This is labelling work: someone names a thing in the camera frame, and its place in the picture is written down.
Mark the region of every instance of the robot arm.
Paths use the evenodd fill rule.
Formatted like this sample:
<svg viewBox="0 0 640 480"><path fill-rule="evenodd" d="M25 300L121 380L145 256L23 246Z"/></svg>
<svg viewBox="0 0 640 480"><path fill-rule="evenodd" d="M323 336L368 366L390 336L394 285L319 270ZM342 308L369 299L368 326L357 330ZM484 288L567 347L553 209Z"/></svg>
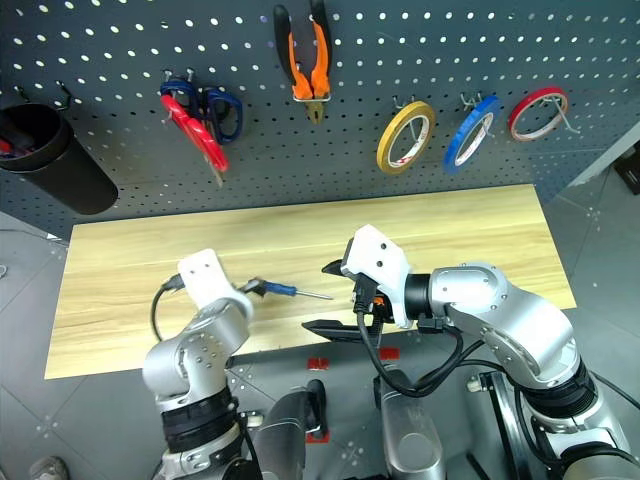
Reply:
<svg viewBox="0 0 640 480"><path fill-rule="evenodd" d="M578 354L569 320L547 300L512 285L495 266L412 274L402 249L365 225L349 242L340 270L356 285L362 275L373 280L398 327L432 319L483 340L523 392L557 458L592 442L629 451Z"/></svg>
<svg viewBox="0 0 640 480"><path fill-rule="evenodd" d="M142 371L168 445L160 473L166 480L261 478L255 462L240 455L243 432L225 375L227 360L249 337L253 307L211 249L180 261L178 270L199 311L151 349Z"/></svg>

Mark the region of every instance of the yellow tape roll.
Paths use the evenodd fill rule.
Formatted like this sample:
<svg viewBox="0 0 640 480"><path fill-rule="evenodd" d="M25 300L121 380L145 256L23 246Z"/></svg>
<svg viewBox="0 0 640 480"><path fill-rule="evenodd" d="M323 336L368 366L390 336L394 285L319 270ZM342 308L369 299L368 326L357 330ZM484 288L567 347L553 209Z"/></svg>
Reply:
<svg viewBox="0 0 640 480"><path fill-rule="evenodd" d="M398 135L409 122L418 119L422 120L418 140L402 158L392 160L391 150L393 149L393 144L398 139ZM424 151L427 143L429 143L435 124L436 114L433 108L424 102L413 102L400 110L396 116L393 117L393 120L389 122L389 125L387 125L387 128L385 128L380 138L378 153L376 154L376 161L378 162L380 170L384 173L396 175L409 168Z"/></svg>

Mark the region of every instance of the pegboard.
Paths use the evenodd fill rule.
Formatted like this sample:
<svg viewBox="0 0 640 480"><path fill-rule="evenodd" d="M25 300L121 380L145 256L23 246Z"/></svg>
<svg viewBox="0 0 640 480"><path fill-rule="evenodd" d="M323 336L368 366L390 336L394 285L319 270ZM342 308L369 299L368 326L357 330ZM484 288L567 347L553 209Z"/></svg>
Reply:
<svg viewBox="0 0 640 480"><path fill-rule="evenodd" d="M308 2L281 0L291 16L302 70L315 60ZM119 188L108 211L76 215L16 175L0 172L0 208L52 233L74 223L150 215L388 196L534 182L546 201L640 118L640 3L326 0L332 33L332 100L320 125L278 64L273 4L260 0L3 2L3 106L20 85L33 101L75 96L65 117ZM196 83L224 86L245 107L243 135L218 189L201 155L164 126L162 71L191 67ZM519 143L508 114L529 92L559 85L568 117L544 139ZM472 163L444 173L444 152L467 112L460 94L495 93L504 109ZM437 124L418 162L380 172L378 140L412 95ZM540 125L540 109L525 127ZM410 142L409 133L404 141Z"/></svg>

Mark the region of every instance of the scissors handle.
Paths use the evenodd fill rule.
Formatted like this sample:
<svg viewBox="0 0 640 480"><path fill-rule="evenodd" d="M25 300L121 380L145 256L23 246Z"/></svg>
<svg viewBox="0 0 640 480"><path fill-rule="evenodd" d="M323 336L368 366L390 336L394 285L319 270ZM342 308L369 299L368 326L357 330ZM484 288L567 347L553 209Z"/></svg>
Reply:
<svg viewBox="0 0 640 480"><path fill-rule="evenodd" d="M200 101L196 88L193 83L181 78L171 78L160 85L160 95L186 95L189 99L187 105L182 105L186 109L190 117L202 118L200 113Z"/></svg>
<svg viewBox="0 0 640 480"><path fill-rule="evenodd" d="M223 114L218 115L216 105L222 104L224 107ZM242 133L242 102L233 95L221 92L217 89L209 89L206 92L206 108L207 118L211 122L213 127L213 134L220 145L226 145L233 142ZM236 111L236 127L235 130L227 134L222 130L221 122L227 115L229 109L233 108Z"/></svg>
<svg viewBox="0 0 640 480"><path fill-rule="evenodd" d="M162 104L171 114L171 119L187 135L193 144L204 153L209 162L221 172L229 169L229 160L220 148L220 145L211 136L200 120L190 117L184 107L171 96L165 94L160 97Z"/></svg>

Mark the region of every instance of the pliers handle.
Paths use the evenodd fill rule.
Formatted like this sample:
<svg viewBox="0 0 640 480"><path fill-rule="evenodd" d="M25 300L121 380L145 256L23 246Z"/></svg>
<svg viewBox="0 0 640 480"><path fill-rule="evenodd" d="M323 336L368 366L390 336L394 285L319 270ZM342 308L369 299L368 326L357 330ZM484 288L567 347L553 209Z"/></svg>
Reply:
<svg viewBox="0 0 640 480"><path fill-rule="evenodd" d="M296 100L323 99L331 92L329 85L329 70L331 68L331 32L327 22L327 14L323 0L311 0L311 15L313 16L313 30L316 35L316 64L311 72L311 84L302 72L298 70L293 49L293 34L289 12L283 5L276 5L273 9L273 23L276 38L276 49L280 64L293 90Z"/></svg>

